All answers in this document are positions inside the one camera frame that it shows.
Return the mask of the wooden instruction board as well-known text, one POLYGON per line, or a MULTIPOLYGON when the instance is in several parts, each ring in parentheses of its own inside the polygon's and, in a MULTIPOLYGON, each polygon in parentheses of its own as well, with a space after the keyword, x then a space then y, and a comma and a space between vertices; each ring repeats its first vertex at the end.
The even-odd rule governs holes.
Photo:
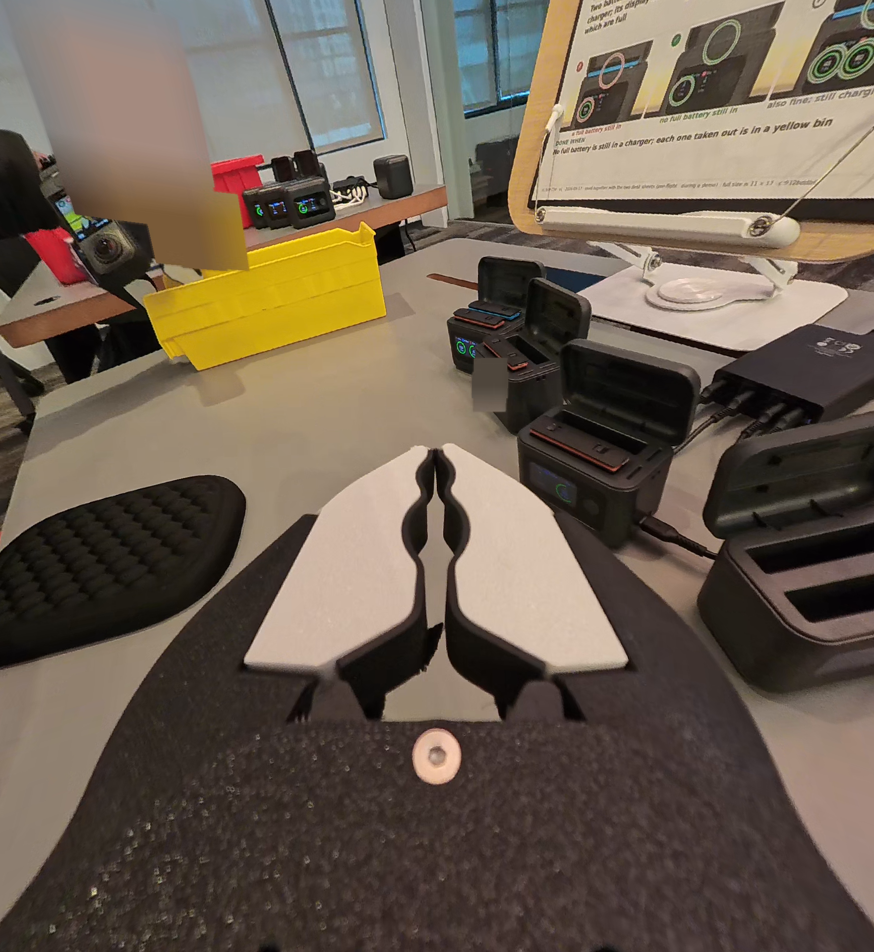
POLYGON ((562 79, 579 18, 589 2, 551 2, 543 26, 537 64, 507 193, 516 227, 533 235, 554 235, 596 243, 659 246, 781 264, 828 264, 874 254, 874 224, 793 218, 804 198, 788 210, 626 212, 604 208, 558 207, 534 197, 539 173, 553 159, 564 107, 562 79))

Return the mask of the black textured wrist pad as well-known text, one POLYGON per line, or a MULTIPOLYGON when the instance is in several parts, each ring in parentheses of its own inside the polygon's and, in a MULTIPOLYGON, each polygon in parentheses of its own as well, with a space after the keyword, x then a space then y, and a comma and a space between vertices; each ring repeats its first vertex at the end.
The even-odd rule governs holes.
POLYGON ((0 551, 0 668, 156 625, 213 589, 246 512, 229 479, 196 475, 74 506, 0 551))

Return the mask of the yellow plastic bin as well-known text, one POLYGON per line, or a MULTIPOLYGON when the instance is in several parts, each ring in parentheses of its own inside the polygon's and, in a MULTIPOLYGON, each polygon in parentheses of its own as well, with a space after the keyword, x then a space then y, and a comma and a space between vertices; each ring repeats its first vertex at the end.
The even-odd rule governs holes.
POLYGON ((203 371, 385 315, 375 232, 330 230, 253 250, 248 270, 154 292, 144 307, 167 356, 203 371))

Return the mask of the dark blue flat pad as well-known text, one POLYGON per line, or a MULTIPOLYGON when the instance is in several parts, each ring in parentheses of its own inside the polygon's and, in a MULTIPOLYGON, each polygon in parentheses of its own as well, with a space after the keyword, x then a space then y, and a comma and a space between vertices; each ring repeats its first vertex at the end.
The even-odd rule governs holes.
POLYGON ((611 277, 615 272, 610 272, 608 274, 600 274, 589 271, 580 271, 568 268, 556 268, 552 266, 546 266, 546 279, 551 283, 573 293, 581 293, 584 290, 591 288, 597 283, 605 280, 607 277, 611 277))

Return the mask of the dark low cabinet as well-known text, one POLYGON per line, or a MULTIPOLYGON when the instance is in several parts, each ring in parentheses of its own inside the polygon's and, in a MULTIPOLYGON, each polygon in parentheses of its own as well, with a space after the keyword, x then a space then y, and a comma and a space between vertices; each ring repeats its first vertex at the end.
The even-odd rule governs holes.
POLYGON ((507 194, 517 144, 518 137, 507 136, 476 145, 470 164, 475 220, 512 224, 507 194))

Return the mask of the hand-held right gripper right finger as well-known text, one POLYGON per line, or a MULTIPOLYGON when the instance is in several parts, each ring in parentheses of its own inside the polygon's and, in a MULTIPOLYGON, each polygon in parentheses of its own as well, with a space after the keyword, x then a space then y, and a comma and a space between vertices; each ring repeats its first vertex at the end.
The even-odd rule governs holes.
POLYGON ((505 719, 526 684, 624 669, 629 657, 553 510, 455 444, 436 451, 454 670, 505 719))

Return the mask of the black usb charging hub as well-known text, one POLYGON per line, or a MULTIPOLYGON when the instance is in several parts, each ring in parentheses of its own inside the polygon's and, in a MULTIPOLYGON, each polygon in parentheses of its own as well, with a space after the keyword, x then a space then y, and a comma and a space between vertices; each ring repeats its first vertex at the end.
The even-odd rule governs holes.
POLYGON ((835 420, 874 399, 874 335, 808 325, 716 371, 700 396, 746 415, 744 436, 835 420))

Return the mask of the red plastic bin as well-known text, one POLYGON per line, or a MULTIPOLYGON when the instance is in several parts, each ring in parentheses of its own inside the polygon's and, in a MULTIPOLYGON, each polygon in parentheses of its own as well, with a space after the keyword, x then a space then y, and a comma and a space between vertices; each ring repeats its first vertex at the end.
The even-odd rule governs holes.
POLYGON ((59 284, 68 287, 89 282, 86 269, 74 252, 73 240, 63 228, 28 232, 24 238, 59 284))

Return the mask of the printed instruction sheet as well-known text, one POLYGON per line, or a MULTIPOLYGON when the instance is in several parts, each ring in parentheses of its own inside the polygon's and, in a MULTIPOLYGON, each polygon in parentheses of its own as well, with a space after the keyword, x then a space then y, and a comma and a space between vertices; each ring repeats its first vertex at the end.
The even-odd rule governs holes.
POLYGON ((874 1, 580 2, 527 205, 874 223, 874 1))

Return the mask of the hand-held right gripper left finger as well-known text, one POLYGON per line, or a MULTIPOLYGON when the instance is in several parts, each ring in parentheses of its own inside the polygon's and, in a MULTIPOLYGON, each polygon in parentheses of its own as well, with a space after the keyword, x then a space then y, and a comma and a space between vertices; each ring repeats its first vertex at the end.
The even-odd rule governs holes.
POLYGON ((412 446, 361 476, 316 516, 243 656, 259 674, 344 682, 366 718, 423 673, 442 625, 428 625, 419 554, 435 451, 412 446))

